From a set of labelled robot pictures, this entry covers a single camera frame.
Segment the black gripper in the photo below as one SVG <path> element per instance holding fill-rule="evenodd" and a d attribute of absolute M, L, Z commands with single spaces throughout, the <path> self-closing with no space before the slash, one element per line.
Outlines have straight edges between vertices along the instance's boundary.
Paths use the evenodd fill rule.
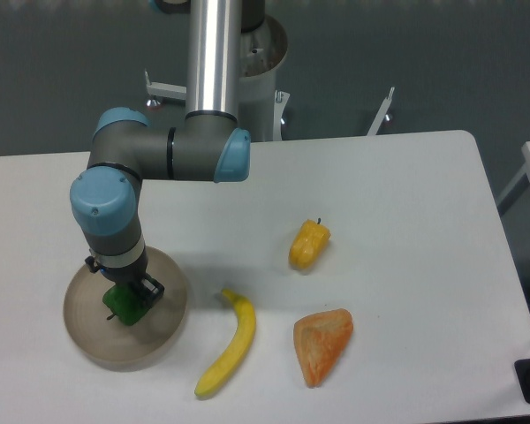
<path fill-rule="evenodd" d="M 132 310 L 137 316 L 146 314 L 164 295 L 164 286 L 147 274 L 146 248 L 139 254 L 132 251 L 115 256 L 91 254 L 85 264 L 91 273 L 101 272 L 115 284 L 130 284 Z"/>

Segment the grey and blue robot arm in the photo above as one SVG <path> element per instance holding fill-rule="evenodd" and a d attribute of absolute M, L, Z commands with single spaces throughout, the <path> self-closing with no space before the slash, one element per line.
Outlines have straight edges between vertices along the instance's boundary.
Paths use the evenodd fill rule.
<path fill-rule="evenodd" d="M 85 263 L 144 309 L 162 298 L 164 287 L 147 272 L 138 215 L 142 182 L 247 179 L 251 138 L 238 123 L 240 42 L 264 20 L 263 1 L 192 1 L 184 127 L 158 133 L 140 112 L 107 110 L 87 168 L 72 182 L 72 213 L 91 252 Z"/>

